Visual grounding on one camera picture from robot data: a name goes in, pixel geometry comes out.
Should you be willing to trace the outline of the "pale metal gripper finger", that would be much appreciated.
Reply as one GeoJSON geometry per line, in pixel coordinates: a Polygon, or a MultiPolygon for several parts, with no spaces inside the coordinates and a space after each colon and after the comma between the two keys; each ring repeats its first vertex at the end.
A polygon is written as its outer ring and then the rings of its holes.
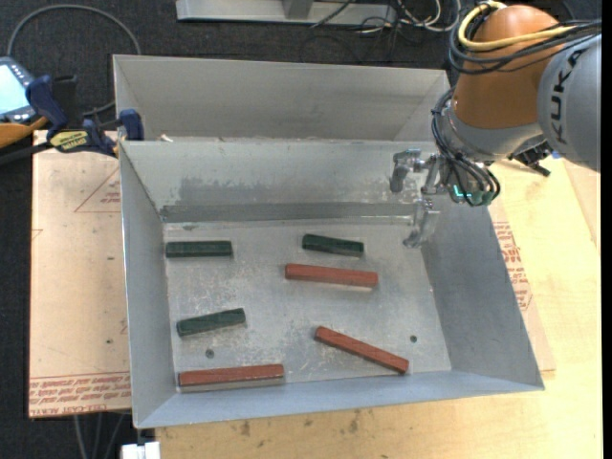
{"type": "Polygon", "coordinates": [[[421,158],[422,150],[407,149],[393,155],[393,170],[390,177],[390,190],[400,193],[404,188],[404,181],[409,173],[421,173],[426,162],[421,158]]]}
{"type": "Polygon", "coordinates": [[[409,249],[420,248],[435,231],[440,210],[431,198],[422,198],[417,203],[414,224],[410,234],[403,241],[409,249]]]}

